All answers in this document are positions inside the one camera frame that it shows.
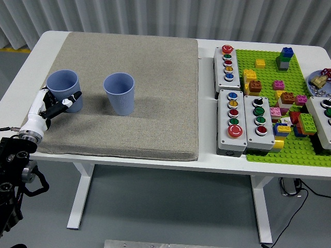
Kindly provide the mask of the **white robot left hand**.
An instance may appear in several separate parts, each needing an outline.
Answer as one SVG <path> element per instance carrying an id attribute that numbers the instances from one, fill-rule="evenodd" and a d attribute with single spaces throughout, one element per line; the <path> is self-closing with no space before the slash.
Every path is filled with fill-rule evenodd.
<path id="1" fill-rule="evenodd" d="M 82 92 L 77 91 L 66 99 L 57 101 L 47 87 L 42 88 L 29 110 L 27 122 L 19 131 L 19 137 L 27 139 L 31 136 L 42 140 L 45 131 L 50 127 L 51 119 L 73 106 L 81 95 Z"/>

